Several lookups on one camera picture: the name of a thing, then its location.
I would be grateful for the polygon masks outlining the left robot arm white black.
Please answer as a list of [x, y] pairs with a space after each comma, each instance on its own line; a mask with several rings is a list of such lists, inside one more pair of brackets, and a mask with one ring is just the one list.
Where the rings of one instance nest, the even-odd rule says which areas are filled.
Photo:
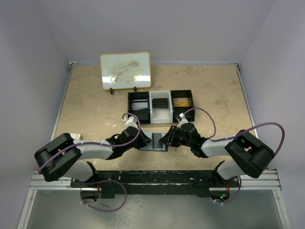
[[84, 142], [64, 133], [36, 151], [34, 158], [38, 172], [47, 182], [69, 177], [93, 187], [98, 182], [98, 172], [88, 159], [117, 159], [132, 148], [146, 147], [151, 141], [142, 130], [132, 126], [101, 142]]

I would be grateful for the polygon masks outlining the blue leather card holder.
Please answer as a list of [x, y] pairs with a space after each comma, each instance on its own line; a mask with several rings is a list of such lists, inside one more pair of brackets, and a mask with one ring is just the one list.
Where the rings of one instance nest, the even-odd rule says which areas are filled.
[[140, 149], [143, 151], [158, 151], [158, 152], [167, 152], [168, 151], [168, 146], [163, 144], [163, 149], [162, 150], [155, 150], [155, 149]]

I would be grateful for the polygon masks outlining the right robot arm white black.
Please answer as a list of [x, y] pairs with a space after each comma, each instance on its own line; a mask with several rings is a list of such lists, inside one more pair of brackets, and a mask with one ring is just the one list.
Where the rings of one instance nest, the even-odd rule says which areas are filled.
[[212, 182], [218, 187], [240, 175], [259, 178], [275, 157], [271, 148], [249, 132], [240, 131], [238, 137], [233, 139], [213, 141], [200, 136], [192, 123], [171, 126], [159, 143], [171, 147], [189, 147], [199, 158], [230, 156], [232, 159], [221, 162], [212, 174]]

